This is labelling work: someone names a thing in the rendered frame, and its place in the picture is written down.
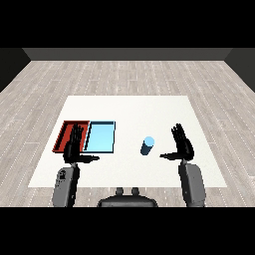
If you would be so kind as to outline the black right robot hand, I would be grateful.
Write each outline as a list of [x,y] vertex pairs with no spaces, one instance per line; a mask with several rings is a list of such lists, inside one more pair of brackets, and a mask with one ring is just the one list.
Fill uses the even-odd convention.
[[185,159],[186,161],[193,160],[194,149],[191,141],[186,137],[184,129],[181,124],[176,124],[171,129],[173,139],[175,141],[177,152],[164,153],[160,157],[168,160]]

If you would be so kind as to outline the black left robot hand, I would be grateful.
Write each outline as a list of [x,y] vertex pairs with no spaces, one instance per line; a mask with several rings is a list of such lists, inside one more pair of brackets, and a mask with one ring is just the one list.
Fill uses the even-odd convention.
[[78,124],[74,124],[71,130],[70,139],[66,142],[64,148],[63,159],[65,163],[90,163],[94,160],[99,160],[98,156],[80,155],[80,145],[82,140],[83,128]]

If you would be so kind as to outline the red shallow open box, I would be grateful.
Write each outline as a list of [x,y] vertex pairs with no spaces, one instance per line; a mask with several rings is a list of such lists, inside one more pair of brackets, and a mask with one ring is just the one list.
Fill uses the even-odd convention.
[[84,143],[85,143],[87,131],[89,129],[89,124],[90,124],[89,121],[64,121],[60,129],[60,132],[58,134],[58,137],[56,139],[55,145],[52,149],[52,152],[54,153],[64,152],[66,142],[70,140],[70,135],[71,135],[73,125],[78,125],[79,127],[83,129],[82,138],[80,142],[80,153],[83,153]]

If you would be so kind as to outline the light blue shallow open box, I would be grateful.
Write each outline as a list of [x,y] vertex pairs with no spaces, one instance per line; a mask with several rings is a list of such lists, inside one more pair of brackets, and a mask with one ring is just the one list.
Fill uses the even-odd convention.
[[116,123],[114,121],[91,121],[83,153],[113,153]]

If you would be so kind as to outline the small blue can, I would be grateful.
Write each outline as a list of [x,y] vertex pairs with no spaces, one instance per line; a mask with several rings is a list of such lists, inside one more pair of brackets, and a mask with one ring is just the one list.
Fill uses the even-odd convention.
[[154,146],[154,139],[151,136],[147,136],[142,142],[140,153],[142,155],[148,155],[151,149],[153,148],[153,146]]

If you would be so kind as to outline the dark grey robot body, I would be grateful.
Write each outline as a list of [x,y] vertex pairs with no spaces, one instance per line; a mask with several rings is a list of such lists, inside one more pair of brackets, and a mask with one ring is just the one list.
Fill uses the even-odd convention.
[[118,187],[116,194],[101,199],[98,207],[157,207],[154,199],[141,196],[137,187],[131,189],[131,195],[124,195],[124,189]]

